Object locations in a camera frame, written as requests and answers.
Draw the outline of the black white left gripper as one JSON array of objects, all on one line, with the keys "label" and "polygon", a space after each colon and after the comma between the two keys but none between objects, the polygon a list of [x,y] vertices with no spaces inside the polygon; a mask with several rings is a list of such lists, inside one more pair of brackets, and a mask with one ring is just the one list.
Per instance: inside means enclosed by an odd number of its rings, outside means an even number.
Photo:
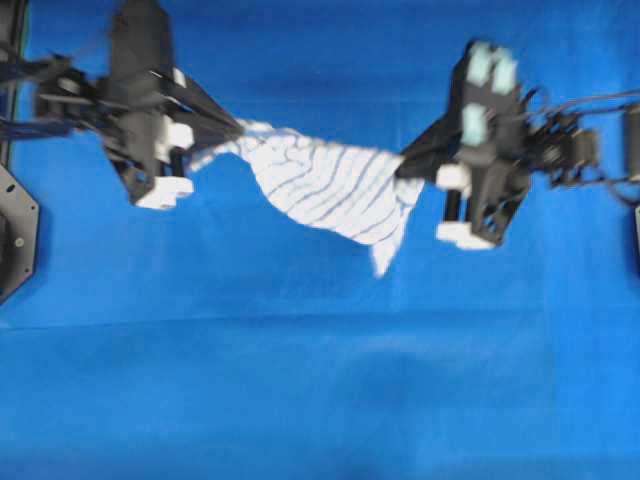
[{"label": "black white left gripper", "polygon": [[110,116],[113,130],[102,133],[103,148],[139,208],[174,208],[194,192],[187,172],[243,134],[233,116],[172,65],[113,64],[105,96],[120,110]]}]

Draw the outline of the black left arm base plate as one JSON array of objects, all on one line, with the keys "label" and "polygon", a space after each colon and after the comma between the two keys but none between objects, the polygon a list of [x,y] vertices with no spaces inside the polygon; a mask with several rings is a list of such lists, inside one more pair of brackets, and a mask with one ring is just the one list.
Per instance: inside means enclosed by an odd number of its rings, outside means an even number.
[{"label": "black left arm base plate", "polygon": [[39,205],[1,166],[1,303],[5,303],[35,271]]}]

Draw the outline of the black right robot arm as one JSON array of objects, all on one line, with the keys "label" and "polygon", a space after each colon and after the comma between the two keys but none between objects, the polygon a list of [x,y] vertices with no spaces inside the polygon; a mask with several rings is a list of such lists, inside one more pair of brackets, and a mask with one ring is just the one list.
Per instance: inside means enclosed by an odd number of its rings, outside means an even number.
[{"label": "black right robot arm", "polygon": [[544,174],[553,188],[603,185],[623,205],[639,201],[620,191],[639,183],[638,91],[621,93],[629,101],[617,106],[629,161],[621,178],[600,167],[599,137],[583,129],[579,100],[546,107],[544,121],[531,124],[529,96],[517,91],[482,94],[449,106],[446,114],[402,153],[395,172],[402,180],[421,179],[446,192],[437,239],[460,249],[484,250],[502,245],[505,232],[531,188],[531,177]]}]

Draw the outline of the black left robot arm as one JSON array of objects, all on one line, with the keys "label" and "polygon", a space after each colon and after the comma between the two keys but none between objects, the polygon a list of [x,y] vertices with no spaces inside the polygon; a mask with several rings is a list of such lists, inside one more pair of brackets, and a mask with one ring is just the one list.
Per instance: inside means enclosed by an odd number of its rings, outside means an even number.
[{"label": "black left robot arm", "polygon": [[186,157],[244,133],[240,122],[166,54],[152,59],[129,47],[113,47],[108,74],[91,81],[69,56],[28,61],[8,43],[1,51],[7,56],[1,84],[36,86],[33,120],[2,120],[2,139],[97,134],[129,202],[138,208],[174,208],[194,191]]}]

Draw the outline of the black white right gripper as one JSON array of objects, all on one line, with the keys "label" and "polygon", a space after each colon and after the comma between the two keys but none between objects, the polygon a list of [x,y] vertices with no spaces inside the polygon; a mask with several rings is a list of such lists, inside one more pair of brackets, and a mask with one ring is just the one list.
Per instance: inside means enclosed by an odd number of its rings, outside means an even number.
[{"label": "black white right gripper", "polygon": [[451,163],[461,127],[443,116],[427,127],[401,154],[394,187],[435,186],[447,193],[436,238],[462,250],[489,250],[503,244],[505,232],[531,188],[531,173],[517,161],[496,156],[485,165]]}]

